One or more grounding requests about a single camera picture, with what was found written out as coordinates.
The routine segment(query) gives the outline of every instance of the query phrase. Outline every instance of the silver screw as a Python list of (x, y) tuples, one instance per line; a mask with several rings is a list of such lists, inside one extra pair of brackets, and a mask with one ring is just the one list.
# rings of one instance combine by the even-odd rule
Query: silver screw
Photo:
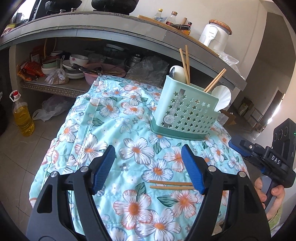
[(84, 166), (84, 167), (80, 168), (81, 172), (87, 172), (88, 170), (89, 170), (88, 166)]
[(51, 177), (56, 177), (56, 176), (57, 176), (57, 172), (52, 172), (52, 173), (50, 174), (50, 176), (51, 176)]
[(245, 172), (239, 172), (239, 176), (240, 176), (240, 177), (246, 177), (246, 175), (247, 175), (247, 174), (246, 174)]
[(210, 172), (215, 172), (215, 171), (217, 171), (217, 168), (216, 168), (215, 166), (209, 166), (209, 167), (208, 167), (208, 170), (209, 170)]

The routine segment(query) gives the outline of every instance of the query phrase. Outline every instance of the wooden chopstick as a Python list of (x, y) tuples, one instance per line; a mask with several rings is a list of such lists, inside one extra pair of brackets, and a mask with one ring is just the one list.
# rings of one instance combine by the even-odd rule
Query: wooden chopstick
[(204, 89), (204, 92), (206, 92), (212, 85), (213, 83), (215, 83), (215, 81), (217, 80), (217, 78), (223, 73), (223, 71), (226, 69), (221, 70), (221, 72), (212, 80), (212, 82)]
[(209, 91), (211, 91), (215, 85), (219, 82), (219, 80), (223, 77), (223, 75), (225, 74), (226, 70), (224, 70), (222, 72), (222, 74), (216, 79), (216, 81), (207, 89), (206, 93), (208, 93)]
[(184, 72), (185, 72), (186, 84), (190, 85), (189, 78), (188, 78), (188, 71), (187, 71), (187, 68), (186, 68), (185, 60), (184, 60), (183, 50), (179, 49), (179, 51), (180, 51), (181, 60), (182, 60), (182, 63), (183, 63)]
[(156, 183), (156, 184), (176, 185), (176, 186), (192, 186), (192, 183), (182, 183), (182, 182), (167, 182), (167, 181), (156, 181), (156, 180), (149, 180), (149, 182)]
[(188, 79), (189, 79), (189, 84), (190, 84), (190, 65), (189, 65), (188, 45), (185, 45), (185, 51), (186, 51), (186, 67), (187, 67)]
[(166, 186), (150, 186), (152, 189), (161, 189), (161, 190), (194, 190), (193, 186), (181, 186), (181, 187), (166, 187)]

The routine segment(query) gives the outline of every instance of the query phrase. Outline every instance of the human hand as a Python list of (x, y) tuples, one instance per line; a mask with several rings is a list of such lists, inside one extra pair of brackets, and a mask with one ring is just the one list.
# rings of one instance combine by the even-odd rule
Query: human hand
[[(260, 198), (260, 201), (262, 202), (262, 206), (265, 209), (265, 204), (263, 202), (266, 201), (267, 196), (261, 191), (262, 189), (262, 180), (261, 178), (257, 178), (257, 180), (255, 181), (255, 190)], [(276, 199), (271, 207), (271, 209), (269, 210), (269, 212), (266, 214), (267, 220), (271, 220), (277, 213), (277, 211), (279, 210), (279, 208), (281, 207), (281, 204), (283, 202), (283, 199), (285, 197), (285, 189), (283, 185), (278, 185), (277, 187), (274, 187), (271, 190), (271, 194), (273, 196), (276, 196)]]

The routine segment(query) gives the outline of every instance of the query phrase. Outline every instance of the woven lid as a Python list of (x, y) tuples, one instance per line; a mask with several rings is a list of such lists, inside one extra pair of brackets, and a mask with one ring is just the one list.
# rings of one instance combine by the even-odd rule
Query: woven lid
[(216, 20), (216, 19), (211, 19), (211, 20), (209, 21), (209, 23), (215, 23), (215, 24), (217, 24), (217, 25), (219, 25), (219, 26), (221, 26), (221, 27), (227, 29), (228, 32), (229, 32), (229, 35), (232, 35), (232, 31), (231, 31), (230, 27), (229, 27), (227, 24), (225, 24), (225, 23), (223, 23), (223, 22), (221, 22), (221, 21), (218, 21), (218, 20)]

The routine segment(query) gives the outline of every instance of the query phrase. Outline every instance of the floral tablecloth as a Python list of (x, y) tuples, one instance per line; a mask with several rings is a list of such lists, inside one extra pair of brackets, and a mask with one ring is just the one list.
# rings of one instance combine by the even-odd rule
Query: floral tablecloth
[[(100, 216), (114, 241), (183, 240), (203, 196), (196, 190), (151, 189), (149, 180), (190, 182), (181, 157), (188, 144), (195, 155), (223, 172), (247, 172), (241, 156), (228, 146), (230, 136), (215, 122), (203, 141), (184, 141), (151, 132), (150, 121), (161, 88), (118, 77), (102, 76), (89, 92), (77, 97), (30, 189), (34, 206), (52, 171), (72, 173), (103, 155), (108, 145), (116, 159), (102, 190), (94, 196)], [(223, 192), (217, 222), (225, 217)], [(69, 202), (75, 229), (83, 234), (74, 193)]]

